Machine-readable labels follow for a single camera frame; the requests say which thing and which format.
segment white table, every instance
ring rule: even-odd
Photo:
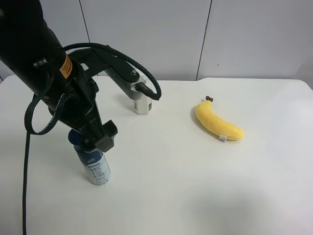
[[[94,186],[62,123],[32,136],[30,235],[312,235],[313,91],[298,80],[160,81],[162,98],[139,116],[107,77],[97,77],[102,121],[119,134],[112,178]],[[195,119],[209,95],[241,141],[220,142]],[[22,227],[23,116],[32,92],[16,76],[0,85],[0,234]],[[50,119],[42,104],[35,126]]]

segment banana stem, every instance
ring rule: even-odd
[[[205,97],[205,100],[210,100],[211,102],[213,102],[213,98],[209,97],[209,96],[206,96]]]

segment white wall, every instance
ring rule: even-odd
[[[88,42],[79,0],[41,0],[44,19],[63,46]],[[13,72],[0,61],[0,76],[6,78]]]
[[[213,0],[198,79],[290,77],[313,55],[313,0]]]
[[[81,3],[91,42],[127,54],[157,79],[196,79],[209,0]]]

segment wall seam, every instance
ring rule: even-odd
[[[205,25],[204,36],[203,36],[203,42],[202,42],[201,53],[200,53],[199,64],[198,64],[197,75],[196,75],[196,81],[198,80],[199,69],[200,69],[200,63],[201,63],[201,58],[202,58],[202,52],[203,52],[203,47],[204,47],[204,42],[205,42],[205,37],[206,37],[206,32],[207,32],[207,27],[208,27],[209,18],[210,18],[210,13],[211,13],[212,1],[213,1],[213,0],[211,0],[211,2],[210,2],[210,8],[209,8],[209,12],[208,12],[208,15],[207,15],[207,20],[206,20],[206,25]]]
[[[82,11],[82,15],[83,15],[83,20],[84,20],[84,24],[85,24],[85,29],[86,29],[88,41],[90,42],[90,37],[89,37],[88,29],[87,29],[87,24],[86,24],[85,15],[84,15],[84,12],[83,12],[82,3],[80,2],[80,0],[78,0],[78,1],[79,1],[79,5],[80,5],[80,10]]]

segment orange warning sticker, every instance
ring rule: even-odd
[[[72,64],[69,56],[67,55],[62,67],[60,68],[60,72],[62,73],[64,78],[67,79],[70,72],[72,72],[72,69],[73,69],[73,64]]]

